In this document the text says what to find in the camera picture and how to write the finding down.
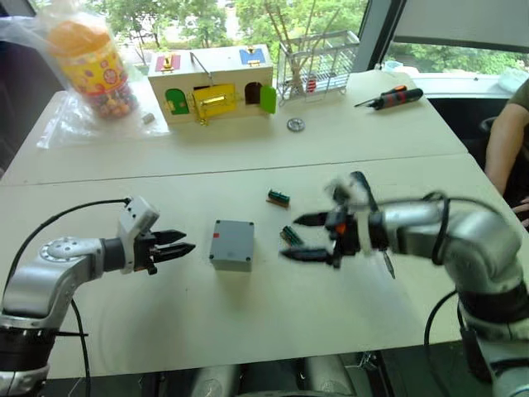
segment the table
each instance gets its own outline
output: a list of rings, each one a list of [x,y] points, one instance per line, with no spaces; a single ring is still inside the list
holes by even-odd
[[[526,280],[529,242],[518,220],[469,155],[375,160],[278,170],[248,170],[40,186],[0,187],[0,218],[9,233],[0,260],[51,214],[95,199],[140,194],[161,212],[156,229],[185,231],[198,245],[159,273],[114,272],[81,286],[83,315],[94,375],[114,375],[281,358],[359,352],[422,343],[435,302],[453,288],[448,275],[426,260],[394,258],[393,281],[380,257],[344,261],[340,271],[302,265],[278,256],[281,228],[301,213],[330,208],[323,186],[336,175],[365,172],[378,199],[422,196],[433,189],[472,196],[500,208],[522,235],[519,253]],[[290,194],[289,210],[265,202],[269,188]],[[22,262],[56,237],[112,237],[120,207],[72,213],[44,231]],[[255,262],[249,274],[215,271],[207,258],[216,219],[255,222]],[[306,242],[322,231],[296,227]],[[5,280],[7,266],[0,268]],[[432,342],[459,340],[455,301],[438,314]],[[74,331],[69,313],[65,331]],[[52,378],[83,374],[79,340],[59,338],[50,358]]]
[[[329,93],[315,102],[292,101],[271,117],[212,120],[208,127],[186,123],[163,137],[43,150],[36,143],[64,95],[58,93],[1,184],[190,175],[466,153],[425,98],[378,112],[354,108],[399,84],[415,87],[406,74],[371,70],[352,74],[346,95]],[[290,132],[286,122],[291,117],[302,118],[305,131]]]

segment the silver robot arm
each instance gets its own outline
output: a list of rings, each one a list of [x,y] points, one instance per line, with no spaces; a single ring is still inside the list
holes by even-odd
[[[324,226],[334,241],[333,252],[301,246],[282,251],[284,256],[335,268],[340,268],[343,256],[360,251],[390,249],[432,259],[443,218],[439,201],[370,205],[366,210],[349,187],[331,186],[338,203],[333,211],[305,214],[294,221]],[[517,259],[520,237],[492,211],[454,211],[442,234],[434,263],[442,263],[455,283],[470,369],[475,375],[487,372],[497,397],[529,396],[529,297]]]
[[[147,270],[189,253],[194,245],[170,244],[175,230],[151,232],[158,212],[135,197],[122,210],[116,238],[62,237],[45,244],[7,282],[0,314],[0,396],[34,396],[48,374],[55,337],[75,290],[105,271]]]

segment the wire rack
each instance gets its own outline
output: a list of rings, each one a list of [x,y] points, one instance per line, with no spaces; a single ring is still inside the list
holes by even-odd
[[[279,44],[279,106],[333,90],[346,91],[360,40],[352,31],[297,38]],[[302,49],[291,53],[289,49]]]

